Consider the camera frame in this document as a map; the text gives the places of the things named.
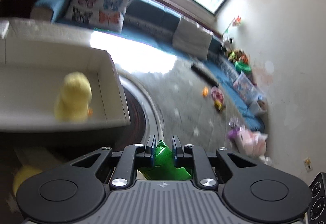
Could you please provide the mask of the green toy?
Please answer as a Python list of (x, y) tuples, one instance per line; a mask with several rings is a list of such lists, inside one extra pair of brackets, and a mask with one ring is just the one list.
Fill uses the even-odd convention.
[(173, 163), (172, 151), (160, 140), (156, 147), (155, 166), (139, 168), (147, 180), (189, 180), (191, 175), (185, 168), (176, 168)]

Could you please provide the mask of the yellow plush duck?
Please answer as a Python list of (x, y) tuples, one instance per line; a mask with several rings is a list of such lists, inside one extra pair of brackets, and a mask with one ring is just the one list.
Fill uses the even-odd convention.
[(54, 117), (64, 122), (85, 122), (90, 117), (91, 84), (80, 72), (64, 77), (54, 105)]

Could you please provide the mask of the grey quilted floor mat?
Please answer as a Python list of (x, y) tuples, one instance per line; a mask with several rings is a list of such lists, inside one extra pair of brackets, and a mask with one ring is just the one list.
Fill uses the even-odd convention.
[(193, 62), (163, 53), (158, 57), (112, 57), (121, 76), (141, 90), (159, 118), (159, 132), (167, 145), (172, 136), (182, 144), (192, 143), (214, 152), (219, 147), (237, 152), (228, 137), (231, 119), (244, 119), (233, 101), (224, 97), (225, 109), (218, 112), (211, 96), (202, 96), (206, 82), (192, 69)]

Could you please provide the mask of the yellow toy truck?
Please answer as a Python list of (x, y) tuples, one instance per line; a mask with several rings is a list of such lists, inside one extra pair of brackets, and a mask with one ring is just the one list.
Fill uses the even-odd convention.
[(218, 112), (221, 112), (225, 109), (225, 104), (223, 104), (220, 100), (215, 100), (214, 107)]

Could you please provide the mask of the pink toy bag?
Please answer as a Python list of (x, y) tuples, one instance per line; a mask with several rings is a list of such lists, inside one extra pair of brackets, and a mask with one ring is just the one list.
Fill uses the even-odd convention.
[(241, 154), (252, 158), (264, 157), (267, 150), (268, 135), (259, 131), (252, 131), (237, 118), (229, 120), (231, 130), (228, 138), (233, 141)]

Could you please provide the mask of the pink toy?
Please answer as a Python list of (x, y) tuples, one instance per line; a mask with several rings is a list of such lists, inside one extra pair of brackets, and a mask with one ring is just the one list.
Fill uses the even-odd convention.
[(214, 86), (211, 88), (211, 97), (212, 97), (213, 101), (218, 100), (222, 104), (224, 103), (224, 94), (221, 91), (221, 89), (218, 87)]

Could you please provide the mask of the small orange toy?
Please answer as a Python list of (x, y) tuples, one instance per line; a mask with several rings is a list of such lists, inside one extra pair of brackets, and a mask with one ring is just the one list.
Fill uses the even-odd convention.
[(202, 96), (203, 97), (207, 97), (209, 94), (209, 88), (207, 86), (205, 86), (202, 90)]

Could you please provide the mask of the black roll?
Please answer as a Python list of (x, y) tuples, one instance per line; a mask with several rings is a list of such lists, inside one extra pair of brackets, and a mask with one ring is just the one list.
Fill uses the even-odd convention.
[(206, 73), (201, 67), (199, 67), (197, 64), (191, 65), (191, 70), (196, 73), (199, 77), (201, 77), (205, 82), (210, 84), (211, 87), (219, 87), (219, 83), (214, 79), (212, 76), (210, 76), (208, 73)]

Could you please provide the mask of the clear plastic toy bin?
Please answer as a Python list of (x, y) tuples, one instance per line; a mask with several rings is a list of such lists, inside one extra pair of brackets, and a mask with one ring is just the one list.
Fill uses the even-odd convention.
[(233, 82), (233, 88), (246, 105), (250, 105), (257, 100), (266, 99), (265, 94), (256, 87), (243, 72), (241, 72)]

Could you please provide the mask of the large orange dinosaur toy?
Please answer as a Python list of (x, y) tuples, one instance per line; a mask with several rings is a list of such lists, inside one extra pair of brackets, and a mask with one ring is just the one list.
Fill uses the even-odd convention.
[(20, 147), (14, 149), (21, 167), (13, 178), (13, 194), (16, 197), (20, 185), (27, 179), (63, 164), (44, 147)]

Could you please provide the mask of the green bowl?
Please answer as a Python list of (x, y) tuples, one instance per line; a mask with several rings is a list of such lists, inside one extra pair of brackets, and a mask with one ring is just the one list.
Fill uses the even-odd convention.
[(251, 73), (251, 67), (250, 65), (244, 63), (243, 61), (236, 61), (235, 62), (235, 69), (240, 74), (243, 72), (244, 74), (250, 74)]

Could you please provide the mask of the stuffed animals pile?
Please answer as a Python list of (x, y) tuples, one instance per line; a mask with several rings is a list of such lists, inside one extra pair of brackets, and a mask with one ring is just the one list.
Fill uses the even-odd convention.
[(228, 50), (226, 52), (227, 58), (230, 62), (235, 64), (236, 62), (242, 62), (244, 64), (249, 64), (249, 57), (242, 49), (235, 49), (233, 51)]

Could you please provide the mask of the grey folded blanket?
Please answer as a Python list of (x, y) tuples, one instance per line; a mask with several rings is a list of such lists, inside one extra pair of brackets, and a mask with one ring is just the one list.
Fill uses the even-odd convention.
[(201, 60), (206, 60), (213, 32), (182, 16), (172, 38), (172, 46)]

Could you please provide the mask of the blue sofa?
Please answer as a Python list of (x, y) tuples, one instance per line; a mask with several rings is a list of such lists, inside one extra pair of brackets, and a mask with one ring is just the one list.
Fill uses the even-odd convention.
[[(70, 2), (71, 0), (38, 0), (32, 7), (30, 18), (100, 30), (99, 26), (82, 24), (67, 18), (66, 12)], [(122, 37), (187, 58), (188, 51), (178, 51), (172, 46), (172, 36), (180, 19), (181, 15), (178, 12), (154, 0), (133, 0), (124, 16)], [(233, 82), (239, 74), (235, 66), (223, 57), (222, 44), (217, 36), (213, 36), (210, 41), (208, 59), (204, 65), (221, 81), (223, 88), (233, 100), (248, 127), (253, 131), (264, 132), (265, 124), (262, 119), (254, 115), (249, 106), (233, 89)]]

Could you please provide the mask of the white cardboard box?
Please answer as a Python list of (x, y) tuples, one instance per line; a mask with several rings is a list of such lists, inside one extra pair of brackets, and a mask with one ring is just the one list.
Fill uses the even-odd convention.
[[(1, 131), (66, 132), (130, 124), (114, 62), (89, 29), (18, 18), (1, 19)], [(54, 107), (66, 75), (89, 80), (92, 115), (59, 121)]]

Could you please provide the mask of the butterfly print pillow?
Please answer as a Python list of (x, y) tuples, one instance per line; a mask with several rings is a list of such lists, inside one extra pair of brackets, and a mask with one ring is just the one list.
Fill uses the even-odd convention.
[(133, 0), (71, 0), (65, 19), (85, 26), (121, 33)]

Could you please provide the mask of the wall socket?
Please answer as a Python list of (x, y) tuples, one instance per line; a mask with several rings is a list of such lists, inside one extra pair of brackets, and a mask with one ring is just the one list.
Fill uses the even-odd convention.
[(309, 157), (307, 157), (303, 162), (304, 162), (304, 166), (306, 168), (306, 171), (311, 172), (313, 170), (311, 159)]

